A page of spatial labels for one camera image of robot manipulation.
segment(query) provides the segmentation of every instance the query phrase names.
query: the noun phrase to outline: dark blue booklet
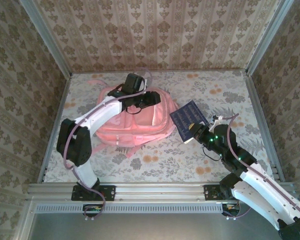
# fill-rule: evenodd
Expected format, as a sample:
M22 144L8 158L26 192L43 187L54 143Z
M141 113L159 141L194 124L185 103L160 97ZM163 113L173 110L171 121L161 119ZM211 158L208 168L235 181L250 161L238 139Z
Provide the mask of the dark blue booklet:
M177 111L170 113L170 116L185 144L193 139L193 136L189 131L190 124L203 123L206 126L210 125L193 100L179 108Z

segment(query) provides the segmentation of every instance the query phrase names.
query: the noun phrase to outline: floral wallpaper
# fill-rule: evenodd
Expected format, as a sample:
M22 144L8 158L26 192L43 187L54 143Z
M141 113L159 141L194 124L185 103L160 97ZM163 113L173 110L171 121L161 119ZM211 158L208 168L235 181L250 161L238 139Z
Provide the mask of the floral wallpaper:
M91 79L102 80L109 86L124 82L127 72L74 74L64 105L61 121L82 116L97 104L100 91L105 87L90 84ZM152 71L152 86L168 91L172 99L184 106L194 100L207 119L213 114L232 116L237 142L259 160L265 171L272 175L267 153L249 98L242 70L225 71ZM76 182L71 171L65 169L63 158L56 150L57 134L44 182ZM97 137L92 145L100 144ZM157 142L150 142L130 158L130 148L108 146L90 158L92 169L101 182L206 182L220 181L229 174L224 165L212 161L195 140L184 144L178 131ZM219 156L205 151L212 158Z
M0 240L37 181L65 78L18 1L0 1Z
M300 0L252 75L284 175L300 198Z
M72 72L243 69L280 0L35 0Z

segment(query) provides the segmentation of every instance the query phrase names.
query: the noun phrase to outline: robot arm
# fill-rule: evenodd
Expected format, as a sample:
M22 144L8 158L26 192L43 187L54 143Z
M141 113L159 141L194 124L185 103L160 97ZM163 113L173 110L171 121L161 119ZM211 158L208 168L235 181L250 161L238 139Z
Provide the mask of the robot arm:
M236 134L231 130L227 141L227 124L214 125L213 132L202 124L192 124L189 130L203 147L220 155L223 165L231 172L220 181L221 195L225 199L237 199L249 205L278 230L282 239L300 240L300 201L270 178L249 152L238 146Z
M65 119L61 123L56 149L74 164L68 169L74 170L84 186L98 190L100 185L89 160L93 134L109 119L130 106L144 109L160 103L160 95L146 91L146 84L147 81L141 76L129 73L125 83L110 91L96 107L75 120Z

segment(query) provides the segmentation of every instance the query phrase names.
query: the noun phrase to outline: patterned wall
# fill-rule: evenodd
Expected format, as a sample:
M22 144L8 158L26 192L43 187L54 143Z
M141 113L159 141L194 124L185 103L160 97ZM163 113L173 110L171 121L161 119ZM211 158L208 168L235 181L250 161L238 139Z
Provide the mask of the patterned wall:
M279 0L35 0L73 72L245 68Z
M0 1L0 240L12 239L65 79L18 1Z
M288 181L300 197L300 0L290 11L252 75Z

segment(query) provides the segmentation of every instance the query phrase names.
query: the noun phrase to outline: gray floor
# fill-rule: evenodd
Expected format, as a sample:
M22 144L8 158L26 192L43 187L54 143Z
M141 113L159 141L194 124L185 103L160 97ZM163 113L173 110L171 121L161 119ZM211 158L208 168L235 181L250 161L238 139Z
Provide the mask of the gray floor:
M280 240L262 216L221 214L37 214L30 240Z

